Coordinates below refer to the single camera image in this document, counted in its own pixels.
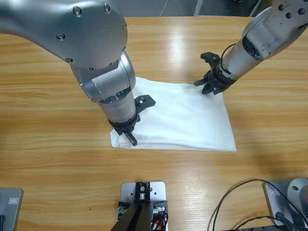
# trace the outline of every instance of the white label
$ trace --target white label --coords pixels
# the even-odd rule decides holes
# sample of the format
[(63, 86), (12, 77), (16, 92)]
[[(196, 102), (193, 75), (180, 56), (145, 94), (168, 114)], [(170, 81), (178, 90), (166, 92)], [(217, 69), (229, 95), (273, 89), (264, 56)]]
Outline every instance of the white label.
[(272, 189), (269, 191), (271, 196), (279, 196), (279, 192), (276, 189)]
[(9, 204), (10, 204), (10, 205), (16, 205), (16, 204), (18, 204), (18, 200), (19, 200), (18, 197), (11, 197), (11, 198), (9, 199)]

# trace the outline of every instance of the wood grain surface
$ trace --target wood grain surface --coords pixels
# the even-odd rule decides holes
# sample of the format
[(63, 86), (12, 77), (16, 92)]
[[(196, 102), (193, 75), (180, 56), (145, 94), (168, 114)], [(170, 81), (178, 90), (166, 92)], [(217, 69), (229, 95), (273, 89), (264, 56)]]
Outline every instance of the wood grain surface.
[[(200, 54), (221, 54), (250, 21), (126, 20), (136, 75), (170, 83), (202, 78), (209, 65)], [(308, 177), (307, 40), (306, 32), (224, 93), (238, 148), (228, 153), (113, 149), (106, 117), (69, 65), (23, 38), (0, 35), (0, 187), (24, 190), (17, 230), (108, 231), (123, 182), (162, 180), (169, 230), (204, 231), (231, 186)], [(224, 202), (217, 230), (267, 214), (261, 183), (250, 183)]]

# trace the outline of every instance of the white towel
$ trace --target white towel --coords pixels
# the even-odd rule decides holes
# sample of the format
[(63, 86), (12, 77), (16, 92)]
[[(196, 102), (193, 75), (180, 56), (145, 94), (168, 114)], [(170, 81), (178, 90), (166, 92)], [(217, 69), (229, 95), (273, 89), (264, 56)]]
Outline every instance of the white towel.
[(236, 151), (222, 94), (203, 95), (203, 86), (150, 81), (137, 77), (134, 97), (150, 95), (156, 104), (140, 113), (132, 132), (133, 146), (123, 134), (110, 132), (114, 148)]

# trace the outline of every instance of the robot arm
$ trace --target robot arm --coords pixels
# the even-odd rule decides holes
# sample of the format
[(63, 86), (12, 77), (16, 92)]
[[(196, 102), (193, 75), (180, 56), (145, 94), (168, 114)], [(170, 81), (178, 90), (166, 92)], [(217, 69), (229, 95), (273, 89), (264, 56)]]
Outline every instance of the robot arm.
[(212, 53), (201, 57), (212, 69), (195, 85), (202, 93), (218, 94), (240, 77), (291, 45), (308, 26), (308, 0), (274, 0), (245, 28), (242, 39), (221, 59)]
[(111, 0), (1, 0), (0, 33), (24, 37), (69, 63), (119, 135), (137, 144), (131, 132), (138, 113), (155, 102), (136, 109), (127, 24)]

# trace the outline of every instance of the black mount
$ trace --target black mount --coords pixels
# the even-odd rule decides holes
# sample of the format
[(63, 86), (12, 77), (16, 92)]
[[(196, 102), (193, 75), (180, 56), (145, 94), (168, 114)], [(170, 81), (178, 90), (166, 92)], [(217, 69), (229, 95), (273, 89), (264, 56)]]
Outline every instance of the black mount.
[(227, 78), (219, 69), (220, 57), (217, 54), (207, 52), (201, 54), (201, 59), (204, 59), (206, 63), (209, 63), (211, 70), (208, 71), (203, 79), (195, 81), (195, 86), (204, 85), (202, 94), (214, 93), (214, 95), (223, 92), (229, 86), (236, 82), (236, 80)]
[(133, 203), (119, 202), (118, 222), (111, 231), (150, 231), (156, 222), (156, 218), (162, 216), (161, 212), (154, 215), (153, 209), (164, 207), (167, 209), (167, 201), (151, 201), (151, 186), (149, 182), (136, 182), (135, 197)]
[(129, 141), (134, 146), (136, 146), (137, 140), (131, 133), (135, 128), (135, 124), (137, 122), (140, 122), (139, 113), (142, 112), (144, 109), (146, 109), (148, 107), (153, 107), (155, 104), (156, 104), (156, 102), (149, 95), (138, 96), (135, 99), (136, 113), (135, 113), (135, 116), (133, 118), (131, 118), (130, 120), (128, 120), (127, 122), (124, 122), (124, 123), (114, 123), (110, 120), (108, 120), (108, 121), (111, 124), (111, 126), (114, 127), (114, 129), (119, 134), (119, 136), (124, 133), (127, 136), (127, 138), (129, 139)]

